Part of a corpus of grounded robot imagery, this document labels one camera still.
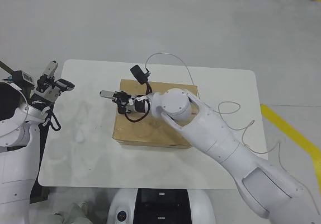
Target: white cable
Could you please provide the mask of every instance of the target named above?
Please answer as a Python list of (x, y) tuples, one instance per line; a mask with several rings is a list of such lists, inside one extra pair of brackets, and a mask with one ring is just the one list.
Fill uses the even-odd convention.
[[(16, 129), (18, 129), (19, 127), (21, 127), (21, 126), (24, 124), (24, 122), (26, 121), (26, 118), (27, 118), (27, 116), (28, 116), (28, 114), (29, 114), (29, 105), (27, 104), (27, 100), (26, 100), (25, 95), (24, 95), (20, 90), (18, 90), (16, 87), (14, 87), (13, 85), (11, 85), (10, 83), (8, 83), (8, 82), (6, 82), (6, 81), (2, 81), (2, 82), (4, 82), (4, 83), (8, 84), (9, 86), (13, 87), (16, 91), (18, 91), (18, 92), (21, 94), (21, 96), (22, 96), (22, 97), (24, 98), (24, 100), (25, 100), (25, 104), (26, 104), (26, 115), (25, 115), (24, 121), (23, 121), (17, 128), (14, 129), (14, 130), (16, 130)], [(12, 131), (10, 131), (10, 132), (8, 132), (8, 133), (6, 133), (6, 134), (3, 134), (2, 136), (0, 136), (0, 138), (2, 138), (2, 137), (4, 137), (4, 136), (12, 133), (14, 130), (12, 130)]]
[(186, 65), (186, 63), (185, 63), (180, 57), (178, 57), (178, 56), (176, 56), (176, 55), (174, 55), (174, 54), (171, 54), (171, 53), (157, 52), (157, 53), (154, 53), (154, 54), (152, 54), (151, 56), (149, 56), (149, 57), (147, 58), (147, 60), (145, 61), (145, 64), (144, 64), (144, 68), (145, 68), (147, 71), (148, 71), (148, 69), (147, 69), (147, 63), (148, 63), (148, 61), (150, 60), (151, 57), (153, 57), (153, 56), (155, 56), (155, 55), (157, 55), (157, 54), (171, 55), (171, 56), (179, 59), (179, 60), (183, 63), (183, 65), (185, 66), (185, 68), (187, 69), (188, 74), (189, 74), (189, 77), (190, 77), (190, 80), (192, 81), (193, 86), (195, 86), (194, 81), (193, 81), (193, 78), (192, 78), (192, 75), (191, 75), (191, 73), (190, 73), (190, 71), (189, 71), (189, 68), (188, 68), (188, 66)]

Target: black cable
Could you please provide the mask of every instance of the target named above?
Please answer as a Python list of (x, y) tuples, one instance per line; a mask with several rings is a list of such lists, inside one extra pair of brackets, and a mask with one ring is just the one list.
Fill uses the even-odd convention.
[[(50, 122), (49, 123), (50, 123), (51, 128), (56, 132), (61, 130), (61, 124), (59, 123), (58, 119), (56, 118), (53, 110), (50, 109), (50, 110), (47, 111), (47, 113), (50, 115), (50, 116), (48, 116), (48, 118), (50, 118)], [(53, 123), (51, 122), (51, 117), (53, 117), (55, 119), (55, 122), (58, 125), (58, 128), (54, 127)]]
[(139, 118), (139, 119), (137, 119), (137, 120), (132, 120), (132, 119), (130, 119), (130, 118), (128, 117), (127, 113), (125, 113), (125, 117), (127, 118), (127, 120), (129, 120), (129, 121), (132, 122), (132, 123), (140, 122), (141, 120), (143, 120), (143, 119), (149, 114), (149, 111), (150, 111), (150, 103), (149, 103), (149, 100), (145, 100), (145, 101), (146, 101), (147, 104), (148, 104), (148, 110), (147, 110), (147, 112), (146, 112), (141, 118)]
[(151, 94), (153, 92), (150, 84), (148, 82), (145, 83), (145, 85), (147, 86), (147, 90), (145, 91), (145, 94), (148, 95), (148, 94)]

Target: cable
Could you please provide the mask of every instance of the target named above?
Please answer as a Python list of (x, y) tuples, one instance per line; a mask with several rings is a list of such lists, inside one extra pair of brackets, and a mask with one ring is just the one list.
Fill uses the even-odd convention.
[(25, 104), (26, 104), (26, 115), (25, 115), (24, 121), (23, 121), (17, 128), (13, 129), (12, 131), (10, 131), (10, 132), (8, 132), (8, 133), (6, 133), (6, 134), (3, 134), (2, 136), (0, 136), (0, 138), (2, 138), (2, 137), (4, 137), (4, 136), (12, 133), (14, 130), (16, 130), (16, 129), (18, 129), (18, 128), (20, 128), (20, 127), (24, 124), (24, 122), (26, 121), (26, 118), (27, 118), (27, 116), (28, 116), (28, 114), (29, 114), (29, 105), (27, 104), (27, 100), (26, 100), (25, 95), (24, 95), (20, 90), (18, 90), (16, 87), (14, 87), (13, 85), (11, 85), (10, 83), (5, 82), (5, 81), (2, 81), (2, 82), (4, 82), (4, 83), (8, 84), (9, 86), (13, 87), (13, 88), (14, 88), (16, 91), (18, 91), (18, 92), (21, 94), (21, 96), (24, 98)]
[(132, 119), (130, 119), (129, 117), (128, 117), (128, 115), (127, 115), (127, 112), (125, 113), (125, 117), (127, 118), (127, 120), (128, 121), (130, 121), (130, 122), (132, 122), (132, 123), (136, 123), (136, 122), (140, 122), (141, 120), (143, 120), (148, 114), (149, 114), (149, 111), (150, 111), (150, 103), (149, 103), (149, 100), (145, 100), (146, 102), (147, 102), (147, 104), (148, 104), (148, 110), (147, 110), (147, 112), (141, 117), (141, 118), (139, 118), (139, 119), (137, 119), (137, 120), (132, 120)]
[[(238, 106), (238, 108), (237, 108), (236, 110), (232, 111), (232, 112), (222, 113), (222, 112), (220, 112), (220, 105), (221, 105), (221, 104), (224, 104), (224, 103), (236, 104), (236, 105)], [(246, 131), (248, 130), (248, 128), (255, 123), (255, 120), (252, 120), (252, 121), (251, 121), (246, 127), (244, 127), (244, 128), (232, 128), (232, 127), (225, 121), (225, 119), (224, 119), (223, 116), (222, 116), (222, 114), (234, 114), (234, 113), (238, 112), (240, 109), (241, 109), (241, 105), (240, 105), (239, 103), (237, 103), (237, 102), (233, 102), (233, 101), (223, 101), (223, 102), (221, 102), (221, 103), (218, 104), (218, 110), (215, 111), (215, 112), (220, 115), (220, 117), (222, 118), (222, 120), (225, 122), (226, 126), (228, 126), (228, 128), (230, 128), (231, 130), (244, 130), (244, 132), (243, 132), (243, 134), (242, 134), (242, 136), (241, 136), (241, 141), (242, 141), (243, 145), (246, 146), (250, 151), (252, 151), (253, 153), (256, 153), (256, 154), (267, 154), (267, 153), (273, 151), (273, 150), (276, 148), (276, 145), (275, 145), (272, 149), (270, 149), (269, 151), (267, 151), (267, 152), (256, 152), (256, 151), (252, 150), (252, 149), (250, 148), (250, 146), (244, 142), (244, 135), (245, 135)]]
[(191, 75), (191, 73), (190, 73), (190, 71), (189, 71), (189, 68), (188, 68), (188, 66), (186, 65), (186, 63), (185, 63), (185, 62), (184, 62), (180, 57), (178, 57), (178, 56), (176, 56), (176, 55), (174, 55), (174, 54), (171, 54), (171, 53), (166, 53), (166, 52), (157, 52), (157, 53), (152, 54), (152, 55), (151, 55), (151, 56), (149, 56), (149, 57), (147, 58), (147, 60), (145, 61), (145, 64), (144, 64), (144, 68), (145, 68), (145, 70), (147, 70), (147, 71), (148, 71), (148, 69), (147, 69), (147, 63), (148, 63), (148, 61), (150, 60), (150, 58), (151, 58), (151, 57), (153, 57), (153, 56), (155, 56), (155, 55), (157, 55), (157, 54), (166, 54), (166, 55), (171, 55), (171, 56), (173, 56), (173, 57), (175, 57), (175, 58), (179, 59), (179, 60), (183, 63), (183, 65), (185, 66), (185, 68), (187, 69), (188, 74), (189, 74), (189, 77), (190, 77), (190, 80), (192, 81), (193, 86), (195, 86), (195, 84), (194, 84), (194, 80), (193, 80), (193, 78), (192, 78), (192, 75)]
[(145, 85), (147, 87), (147, 90), (145, 91), (145, 94), (146, 95), (151, 94), (153, 92), (153, 90), (152, 90), (152, 87), (150, 86), (149, 82), (146, 82)]

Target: black panel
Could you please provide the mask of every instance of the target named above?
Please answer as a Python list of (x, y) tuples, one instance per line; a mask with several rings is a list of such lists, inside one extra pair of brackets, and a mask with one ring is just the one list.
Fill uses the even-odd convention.
[(188, 191), (138, 189), (134, 224), (191, 224)]

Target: small label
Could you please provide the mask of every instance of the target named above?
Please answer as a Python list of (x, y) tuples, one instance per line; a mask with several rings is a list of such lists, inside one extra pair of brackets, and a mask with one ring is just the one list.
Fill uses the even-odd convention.
[(141, 96), (141, 97), (137, 97), (136, 101), (142, 101), (142, 100), (145, 100), (145, 99), (147, 99), (147, 96)]

